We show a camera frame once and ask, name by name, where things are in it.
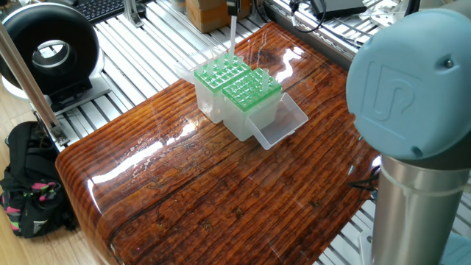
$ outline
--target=wooden floor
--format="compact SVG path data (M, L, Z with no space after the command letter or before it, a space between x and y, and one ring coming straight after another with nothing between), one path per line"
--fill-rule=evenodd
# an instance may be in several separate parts
M4 139L15 125L33 120L29 104L9 95L0 84L0 179L10 162ZM7 215L0 210L0 264L93 265L96 262L79 229L74 232L60 229L34 239L19 238L13 235Z

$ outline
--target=black backpack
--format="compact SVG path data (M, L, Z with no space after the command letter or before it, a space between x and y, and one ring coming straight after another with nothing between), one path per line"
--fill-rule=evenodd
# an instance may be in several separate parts
M0 181L0 204L16 236L32 238L62 225L75 229L77 219L55 168L57 152L39 123L16 126L8 137L10 165Z

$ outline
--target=black circular blower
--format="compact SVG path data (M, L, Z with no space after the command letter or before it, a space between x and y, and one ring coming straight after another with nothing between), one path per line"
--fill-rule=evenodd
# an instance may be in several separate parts
M88 78L98 60L99 43L83 15L61 4L33 4L5 18L3 24L44 95L91 87ZM43 57L39 51L54 43L62 49ZM0 72L20 88L1 58Z

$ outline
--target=clear plastic lid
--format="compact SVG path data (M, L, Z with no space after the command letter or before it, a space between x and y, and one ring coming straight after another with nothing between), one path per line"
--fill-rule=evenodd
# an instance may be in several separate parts
M287 94L283 93L278 104L275 120L264 128L258 128L254 120L260 119L260 113L254 113L247 119L246 126L252 131L258 142L265 150L291 135L294 131L308 121L308 117Z

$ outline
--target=silver metal cylinder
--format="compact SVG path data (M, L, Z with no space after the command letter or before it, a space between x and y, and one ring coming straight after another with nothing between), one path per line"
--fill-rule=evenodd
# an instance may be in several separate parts
M372 264L439 264L470 172L437 171L382 157Z

